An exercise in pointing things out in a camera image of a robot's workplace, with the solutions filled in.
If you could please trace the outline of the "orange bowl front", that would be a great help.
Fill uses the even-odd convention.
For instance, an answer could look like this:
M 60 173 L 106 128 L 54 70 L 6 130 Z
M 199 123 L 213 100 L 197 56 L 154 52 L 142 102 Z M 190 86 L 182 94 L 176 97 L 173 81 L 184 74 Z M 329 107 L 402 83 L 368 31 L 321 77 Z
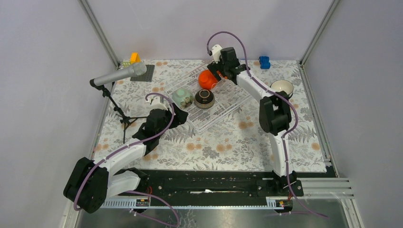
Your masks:
M 218 84 L 218 80 L 210 70 L 206 69 L 199 74 L 198 83 L 202 89 L 211 90 Z

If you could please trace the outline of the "orange bowl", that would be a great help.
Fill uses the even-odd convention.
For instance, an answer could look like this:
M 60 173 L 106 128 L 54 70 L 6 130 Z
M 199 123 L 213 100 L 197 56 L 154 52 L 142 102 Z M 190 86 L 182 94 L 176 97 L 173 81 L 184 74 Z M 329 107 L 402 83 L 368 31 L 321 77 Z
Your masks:
M 218 84 L 218 80 L 210 70 L 206 69 L 199 74 L 198 83 L 202 89 L 211 90 Z
M 218 82 L 221 81 L 221 80 L 227 80 L 227 79 L 228 79 L 226 76 L 224 76 L 223 74 L 221 74 L 220 71 L 217 71 L 216 73 L 217 73 L 217 75 L 218 75 L 218 77 L 217 77 L 217 81 L 218 81 Z

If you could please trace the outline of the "teal bowl white rim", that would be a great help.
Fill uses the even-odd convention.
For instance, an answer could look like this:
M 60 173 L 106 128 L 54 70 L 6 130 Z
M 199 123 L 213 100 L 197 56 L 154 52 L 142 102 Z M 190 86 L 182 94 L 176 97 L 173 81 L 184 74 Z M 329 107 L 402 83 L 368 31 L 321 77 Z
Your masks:
M 270 88 L 276 91 L 286 92 L 289 98 L 291 98 L 294 93 L 293 84 L 287 80 L 277 80 L 270 85 Z

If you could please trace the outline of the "white pink bowl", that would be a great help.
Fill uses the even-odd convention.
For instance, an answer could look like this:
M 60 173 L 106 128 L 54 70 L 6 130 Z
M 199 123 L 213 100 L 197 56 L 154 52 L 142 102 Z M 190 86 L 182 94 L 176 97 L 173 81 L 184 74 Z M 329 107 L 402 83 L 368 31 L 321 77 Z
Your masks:
M 164 105 L 163 103 L 161 103 L 159 100 L 153 100 L 151 102 L 151 109 L 161 109 L 161 110 L 169 110 L 169 108 Z

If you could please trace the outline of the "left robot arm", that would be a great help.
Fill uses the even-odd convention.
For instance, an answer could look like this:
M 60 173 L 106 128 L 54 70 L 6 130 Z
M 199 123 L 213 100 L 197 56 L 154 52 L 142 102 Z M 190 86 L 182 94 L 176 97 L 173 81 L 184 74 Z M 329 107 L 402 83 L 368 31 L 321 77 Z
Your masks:
M 127 191 L 142 195 L 147 191 L 146 181 L 123 167 L 149 154 L 167 130 L 184 124 L 189 115 L 169 98 L 168 104 L 162 103 L 161 97 L 154 93 L 152 98 L 146 98 L 150 112 L 131 140 L 101 159 L 83 157 L 77 161 L 63 190 L 75 210 L 93 213 L 112 196 Z

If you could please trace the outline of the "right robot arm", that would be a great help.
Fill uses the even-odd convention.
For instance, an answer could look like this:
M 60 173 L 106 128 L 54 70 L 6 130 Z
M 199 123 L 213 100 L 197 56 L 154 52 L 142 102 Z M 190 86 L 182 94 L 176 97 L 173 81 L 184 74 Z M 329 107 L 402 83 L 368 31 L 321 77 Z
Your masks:
M 240 63 L 233 47 L 215 45 L 209 49 L 208 54 L 214 60 L 208 69 L 217 80 L 226 78 L 232 81 L 259 103 L 259 124 L 269 135 L 274 157 L 271 163 L 274 176 L 270 188 L 276 196 L 296 197 L 297 174 L 289 159 L 288 134 L 294 130 L 290 123 L 292 116 L 297 113 L 289 102 L 288 94 L 267 87 L 254 76 L 246 63 Z

